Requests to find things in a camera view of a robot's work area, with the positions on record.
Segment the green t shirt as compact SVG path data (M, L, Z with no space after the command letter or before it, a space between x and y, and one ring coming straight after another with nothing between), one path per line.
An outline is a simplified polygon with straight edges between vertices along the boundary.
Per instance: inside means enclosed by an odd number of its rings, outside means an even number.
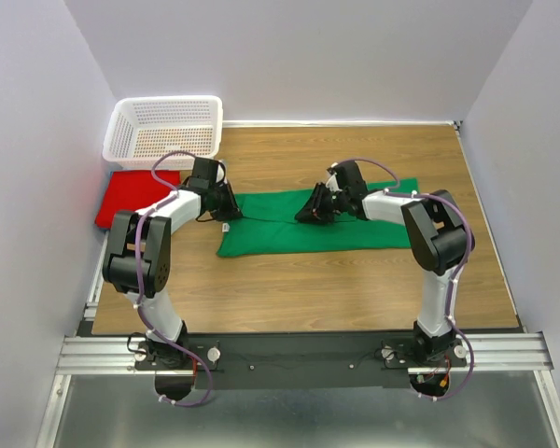
M348 214L330 224L300 223L295 215L311 196L310 189L240 193L235 196L243 217L223 232L217 255L314 253L411 247L404 226L364 221Z

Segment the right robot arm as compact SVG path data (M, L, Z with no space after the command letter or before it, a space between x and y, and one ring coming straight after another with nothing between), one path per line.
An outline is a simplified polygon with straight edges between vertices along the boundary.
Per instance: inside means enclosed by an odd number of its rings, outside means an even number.
M397 192L395 185L369 189L358 164L361 158L333 163L328 179L315 185L303 208L300 223L330 224L340 214L359 220L402 225L413 258L424 272L421 311L413 323L411 354L424 366L434 364L455 345L455 297L458 280L474 249L475 240L466 218L449 191Z

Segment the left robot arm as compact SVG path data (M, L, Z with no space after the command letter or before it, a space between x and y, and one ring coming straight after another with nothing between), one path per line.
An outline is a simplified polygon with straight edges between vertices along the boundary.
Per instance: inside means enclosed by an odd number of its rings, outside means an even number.
M178 185L158 174L159 165L176 155L193 159L190 175ZM147 339L158 344L157 359L165 367L176 369L187 361L189 348L183 341L186 324L174 310L166 289L172 236L204 214L218 222L240 219L243 215L221 161L178 150L160 157L150 174L169 193L143 209L115 214L102 275L105 282L132 303L146 327Z

